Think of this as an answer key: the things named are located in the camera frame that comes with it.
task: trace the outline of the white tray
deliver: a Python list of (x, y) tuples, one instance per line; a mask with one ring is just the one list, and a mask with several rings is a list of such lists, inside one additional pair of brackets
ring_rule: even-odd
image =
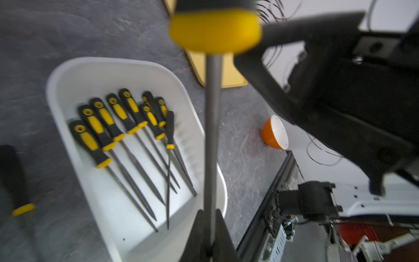
[[(162, 96), (169, 109), (175, 113), (175, 141), (198, 195), (192, 196), (176, 168), (172, 166), (171, 170), (181, 189), (172, 182), (178, 194), (171, 191), (169, 231), (165, 206), (145, 184), (121, 145), (117, 145), (114, 150), (152, 207), (157, 217), (155, 225), (158, 233), (153, 231), (135, 209), (106, 169), (94, 167), (93, 160), (75, 142), (68, 129), (68, 121), (78, 118), (77, 105), (87, 103), (94, 96), (104, 100), (108, 93), (117, 93), (120, 88), (128, 88), (137, 101), (141, 100), (143, 91), (151, 91), (155, 97)], [(48, 79), (46, 92), (55, 124), (112, 259), (115, 262), (178, 261), (196, 212), (202, 209), (204, 191), (204, 132), (180, 80), (167, 68), (152, 62), (81, 57), (58, 66)], [(124, 130), (115, 115), (114, 118), (120, 129)], [(161, 163), (144, 131), (140, 130), (138, 133), (155, 159)], [(138, 141), (129, 135), (124, 141), (166, 199), (165, 180)], [(163, 145), (157, 145), (160, 146), (163, 156), (166, 156)], [(111, 168), (130, 189), (115, 161), (112, 161)], [(217, 169), (217, 208), (224, 216), (227, 190), (220, 168)]]

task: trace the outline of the orange bowl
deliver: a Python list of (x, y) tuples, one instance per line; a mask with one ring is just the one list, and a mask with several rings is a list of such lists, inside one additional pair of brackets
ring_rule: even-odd
[(261, 133), (265, 144), (276, 149), (288, 149), (288, 135), (279, 117), (271, 115)]

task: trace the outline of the yellow and black handle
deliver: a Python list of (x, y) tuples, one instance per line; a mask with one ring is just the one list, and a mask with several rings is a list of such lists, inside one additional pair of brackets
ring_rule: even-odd
[(144, 117), (142, 116), (140, 109), (137, 106), (137, 103), (132, 97), (131, 92), (128, 89), (123, 88), (119, 90), (118, 94), (119, 98), (122, 101), (122, 104), (125, 106), (129, 114), (132, 116), (137, 126), (139, 128), (145, 127), (148, 124), (148, 122), (144, 120)]
[(129, 135), (135, 134), (140, 129), (127, 115), (127, 111), (124, 108), (124, 105), (121, 103), (120, 99), (116, 96), (116, 94), (110, 93), (109, 95), (107, 95), (106, 101), (108, 102), (112, 110), (115, 112), (115, 114), (121, 119)]
[(103, 151), (109, 151), (115, 147), (115, 142), (112, 141), (112, 138), (106, 133), (105, 128), (99, 120), (98, 115), (95, 113), (93, 107), (90, 105), (81, 105), (77, 108), (79, 116), (81, 119), (88, 125), (96, 135), (99, 143), (102, 145)]
[(103, 153), (98, 141), (83, 121), (75, 120), (68, 126), (74, 139), (92, 156), (97, 168), (101, 169), (110, 164), (112, 160)]
[(166, 119), (167, 117), (167, 106), (166, 106), (166, 102), (164, 101), (163, 97), (158, 96), (155, 98), (158, 107), (159, 107), (159, 113), (163, 116), (164, 119)]
[(92, 98), (89, 100), (89, 104), (95, 110), (95, 113), (98, 115), (99, 120), (105, 126), (106, 130), (108, 130), (112, 137), (112, 141), (121, 141), (125, 137), (125, 134), (115, 124), (111, 113), (104, 105), (102, 99), (98, 97)]
[(142, 93), (142, 100), (148, 104), (148, 106), (151, 109), (151, 112), (154, 114), (154, 116), (157, 119), (157, 123), (159, 127), (164, 127), (166, 125), (166, 121), (164, 121), (163, 116), (159, 113), (160, 107), (156, 100), (154, 99), (153, 95), (150, 91), (145, 91)]
[(166, 136), (167, 136), (167, 149), (175, 149), (175, 143), (173, 141), (173, 133), (175, 128), (175, 114), (173, 111), (167, 111), (166, 118)]
[(29, 200), (20, 159), (11, 145), (0, 146), (0, 179), (12, 197), (13, 216), (22, 215), (35, 208)]
[(262, 36), (254, 0), (177, 0), (169, 33), (181, 47), (206, 54), (241, 53)]
[(153, 131), (154, 138), (156, 140), (160, 140), (165, 137), (165, 134), (158, 126), (157, 120), (154, 117), (153, 113), (151, 112), (150, 107), (146, 103), (142, 103), (138, 105), (143, 117), (148, 121), (148, 127)]

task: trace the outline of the speckled countertop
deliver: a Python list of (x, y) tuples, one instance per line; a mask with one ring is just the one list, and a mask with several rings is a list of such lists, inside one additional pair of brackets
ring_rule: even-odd
[[(179, 77), (203, 122), (204, 89), (167, 31), (159, 0), (0, 1), (0, 144), (15, 146), (23, 162), (45, 261), (110, 261), (47, 106), (49, 74), (82, 56), (156, 62)], [(253, 87), (223, 90), (218, 163), (235, 246), (286, 157), (260, 138), (268, 117)], [(10, 210), (0, 188), (0, 261), (34, 261)]]

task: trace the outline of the red object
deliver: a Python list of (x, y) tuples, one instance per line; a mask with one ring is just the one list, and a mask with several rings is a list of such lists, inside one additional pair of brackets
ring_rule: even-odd
[(351, 221), (347, 225), (343, 222), (338, 224), (338, 227), (342, 239), (350, 246), (356, 245), (363, 235), (368, 237), (368, 241), (378, 241), (374, 230), (366, 222)]

